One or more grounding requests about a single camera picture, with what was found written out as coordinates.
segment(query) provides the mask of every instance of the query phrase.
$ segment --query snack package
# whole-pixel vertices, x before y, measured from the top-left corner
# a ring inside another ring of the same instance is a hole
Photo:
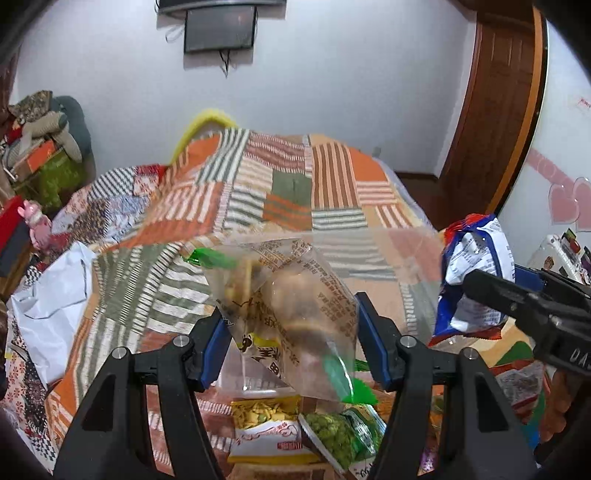
[[[364,469],[369,472],[386,431],[386,424],[371,405],[355,405],[340,414],[300,414],[298,418],[309,441],[339,474],[351,471],[360,478]]]
[[[353,399],[357,304],[301,238],[219,245],[201,262],[242,353],[300,395]]]
[[[445,232],[441,293],[435,331],[429,346],[454,335],[500,339],[506,316],[467,298],[464,276],[472,270],[515,281],[515,263],[499,220],[494,215],[467,216]]]
[[[490,367],[495,379],[517,418],[526,425],[544,384],[544,364],[539,360],[515,360],[510,364]]]
[[[300,397],[232,402],[236,439],[228,462],[303,465],[318,457],[302,445],[298,423]]]

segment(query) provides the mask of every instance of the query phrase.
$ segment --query metal screw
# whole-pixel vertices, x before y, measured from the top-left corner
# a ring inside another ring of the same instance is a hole
[[[554,323],[557,327],[560,326],[560,324],[562,323],[562,320],[560,319],[560,317],[557,317],[556,315],[550,315],[549,317],[550,321],[552,323]]]
[[[127,348],[124,346],[119,346],[111,352],[111,355],[113,355],[113,358],[121,360],[125,355],[127,355]]]
[[[400,344],[406,348],[412,348],[417,344],[417,339],[410,335],[405,335],[400,339]]]
[[[479,356],[478,352],[472,347],[464,348],[463,353],[468,360],[475,360]]]
[[[173,343],[175,346],[185,346],[189,343],[189,337],[187,335],[178,335],[174,337]]]

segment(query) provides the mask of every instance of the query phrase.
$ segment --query floor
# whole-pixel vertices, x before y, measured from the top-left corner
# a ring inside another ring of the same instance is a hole
[[[397,173],[398,177],[424,211],[433,226],[442,230],[462,218],[452,198],[436,177],[419,177]]]

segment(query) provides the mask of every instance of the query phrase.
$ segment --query wooden door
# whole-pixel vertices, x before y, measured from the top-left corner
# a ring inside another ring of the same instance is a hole
[[[487,211],[509,166],[528,106],[534,28],[479,16],[475,58],[441,183],[455,216]]]

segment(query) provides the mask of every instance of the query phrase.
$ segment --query pink heart sticker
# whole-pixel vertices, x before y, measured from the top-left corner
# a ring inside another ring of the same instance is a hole
[[[579,217],[579,205],[562,185],[552,185],[548,195],[552,223],[573,223]]]
[[[578,232],[591,232],[591,183],[580,177],[574,182],[573,196],[577,200],[579,217],[577,218]]]

